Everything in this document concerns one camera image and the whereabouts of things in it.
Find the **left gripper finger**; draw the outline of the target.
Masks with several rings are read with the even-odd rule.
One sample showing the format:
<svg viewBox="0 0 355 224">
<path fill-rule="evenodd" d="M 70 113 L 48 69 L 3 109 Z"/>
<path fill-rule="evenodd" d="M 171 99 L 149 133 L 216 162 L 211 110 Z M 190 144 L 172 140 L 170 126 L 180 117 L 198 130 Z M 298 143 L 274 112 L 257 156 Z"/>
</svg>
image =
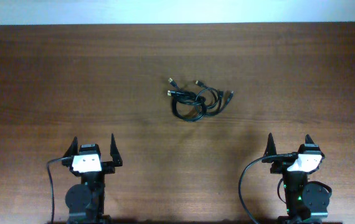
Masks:
<svg viewBox="0 0 355 224">
<path fill-rule="evenodd" d="M 116 146 L 114 134 L 111 134 L 110 155 L 112 158 L 113 165 L 115 167 L 121 167 L 123 165 L 123 160 L 122 160 L 119 150 Z"/>
<path fill-rule="evenodd" d="M 78 155 L 78 139 L 75 136 L 72 140 L 71 145 L 62 156 L 62 165 L 71 165 L 74 156 L 77 155 Z"/>
</svg>

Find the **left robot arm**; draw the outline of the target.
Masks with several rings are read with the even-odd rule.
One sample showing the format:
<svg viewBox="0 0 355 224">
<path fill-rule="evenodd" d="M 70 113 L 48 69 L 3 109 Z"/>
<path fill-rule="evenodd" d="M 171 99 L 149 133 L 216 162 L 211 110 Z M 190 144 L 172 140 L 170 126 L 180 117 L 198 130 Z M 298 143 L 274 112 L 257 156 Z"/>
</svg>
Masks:
<svg viewBox="0 0 355 224">
<path fill-rule="evenodd" d="M 116 146 L 115 137 L 111 136 L 110 155 L 112 160 L 102 161 L 98 144 L 78 145 L 74 138 L 63 155 L 62 165 L 80 178 L 80 183 L 73 185 L 66 193 L 65 204 L 69 208 L 67 223 L 112 223 L 109 215 L 104 214 L 105 176 L 114 174 L 123 160 Z"/>
</svg>

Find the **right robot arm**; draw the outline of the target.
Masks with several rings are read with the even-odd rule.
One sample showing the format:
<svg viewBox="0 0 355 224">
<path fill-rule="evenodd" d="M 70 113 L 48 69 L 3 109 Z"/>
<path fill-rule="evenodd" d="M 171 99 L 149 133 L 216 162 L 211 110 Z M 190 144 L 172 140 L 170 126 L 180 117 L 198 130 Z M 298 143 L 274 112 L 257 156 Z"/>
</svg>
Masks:
<svg viewBox="0 0 355 224">
<path fill-rule="evenodd" d="M 279 216 L 277 223 L 322 223 L 328 216 L 332 188 L 308 176 L 320 168 L 325 158 L 319 145 L 310 135 L 296 152 L 278 154 L 272 134 L 268 135 L 263 163 L 271 163 L 270 173 L 281 174 L 278 185 L 284 188 L 286 216 Z"/>
</svg>

